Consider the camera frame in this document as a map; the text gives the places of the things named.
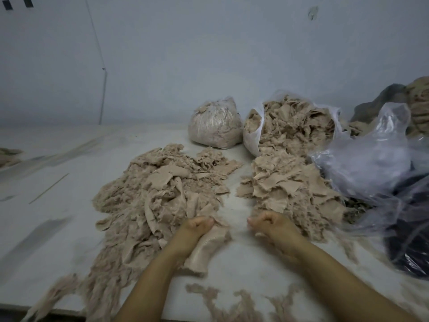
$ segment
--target table surface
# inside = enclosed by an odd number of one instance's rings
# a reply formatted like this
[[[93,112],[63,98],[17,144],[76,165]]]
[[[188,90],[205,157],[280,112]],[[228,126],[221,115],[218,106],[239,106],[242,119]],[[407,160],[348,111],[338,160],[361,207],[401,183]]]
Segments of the table surface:
[[[203,149],[188,140],[185,126],[175,124],[4,128],[0,140],[1,147],[24,151],[22,163],[0,170],[0,307],[32,306],[57,278],[89,272],[103,240],[95,222],[104,217],[94,210],[91,199],[105,183],[119,177],[131,159],[171,142],[182,143],[190,156]],[[265,316],[273,311],[266,297],[287,294],[291,283],[305,284],[247,231],[245,219],[254,200],[235,197],[235,190],[240,177],[251,174],[252,156],[243,145],[223,153],[244,162],[226,181],[231,194],[224,197],[225,206],[219,211],[232,226],[233,242],[211,260],[205,278],[173,279],[164,319],[210,320],[202,298],[185,291],[189,283],[218,288],[216,304],[225,309],[238,301],[233,293],[244,289]],[[359,262],[353,263],[331,236],[329,243],[318,246],[374,289],[429,320],[428,281],[396,272],[374,240],[353,241]],[[130,290],[122,291],[122,301]],[[298,320],[332,320],[314,296],[308,292],[296,296],[292,313]],[[72,295],[56,308],[78,313],[83,306]]]

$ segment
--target person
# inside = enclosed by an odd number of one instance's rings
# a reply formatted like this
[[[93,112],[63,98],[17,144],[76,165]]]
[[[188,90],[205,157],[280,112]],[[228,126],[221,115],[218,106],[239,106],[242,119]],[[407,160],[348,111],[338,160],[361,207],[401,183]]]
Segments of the person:
[[[185,221],[167,246],[148,265],[115,317],[115,322],[155,322],[161,319],[170,281],[198,240],[213,226],[209,217]],[[415,322],[414,316],[368,287],[332,256],[309,242],[285,216],[264,211],[248,218],[254,233],[269,242],[298,266],[320,300],[338,321]]]

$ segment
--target wall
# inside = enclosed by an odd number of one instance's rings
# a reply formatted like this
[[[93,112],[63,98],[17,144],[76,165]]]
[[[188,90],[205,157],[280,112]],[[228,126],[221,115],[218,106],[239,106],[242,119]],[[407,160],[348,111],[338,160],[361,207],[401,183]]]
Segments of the wall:
[[[0,125],[97,124],[104,72],[84,0],[0,3]]]
[[[227,95],[246,114],[281,88],[351,116],[429,74],[429,0],[88,1],[109,72],[104,123],[187,121]]]

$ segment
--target person's right hand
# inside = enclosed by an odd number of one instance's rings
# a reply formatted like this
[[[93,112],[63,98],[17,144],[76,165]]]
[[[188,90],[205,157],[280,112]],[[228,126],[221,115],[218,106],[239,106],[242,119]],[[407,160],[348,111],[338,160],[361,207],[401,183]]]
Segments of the person's right hand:
[[[294,263],[298,261],[298,252],[308,244],[293,222],[280,213],[263,211],[259,216],[247,218],[247,222],[254,233],[266,235]]]

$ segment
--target white plastic bag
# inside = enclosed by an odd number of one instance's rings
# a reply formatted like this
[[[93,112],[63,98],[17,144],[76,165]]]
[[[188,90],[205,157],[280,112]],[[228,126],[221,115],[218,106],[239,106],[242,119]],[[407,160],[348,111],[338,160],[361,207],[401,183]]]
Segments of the white plastic bag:
[[[327,149],[311,157],[335,191],[377,205],[379,195],[389,195],[410,171],[405,136],[409,121],[406,104],[386,103],[370,133],[354,139],[337,135]]]
[[[317,108],[327,108],[330,111],[330,114],[332,116],[332,119],[335,122],[335,132],[334,137],[345,137],[350,136],[350,134],[347,131],[342,131],[341,125],[339,123],[339,115],[340,115],[340,109],[337,107],[332,107],[328,105],[316,105],[311,100],[301,97],[295,93],[291,93],[285,90],[278,90],[274,93],[273,96],[270,97],[270,99],[267,102],[270,101],[277,101],[281,102],[286,95],[291,96],[292,98],[297,98],[300,100],[304,100],[306,102],[309,102],[314,107]],[[246,116],[246,119],[244,120],[244,131],[243,131],[243,143],[244,146],[247,148],[248,151],[253,156],[260,156],[261,153],[259,151],[259,140],[262,133],[262,128],[264,126],[264,120],[265,120],[265,113],[264,113],[264,102],[260,102],[259,105],[252,108],[249,112],[249,114]]]
[[[234,99],[202,104],[191,116],[188,135],[192,141],[221,149],[243,142],[243,123]]]

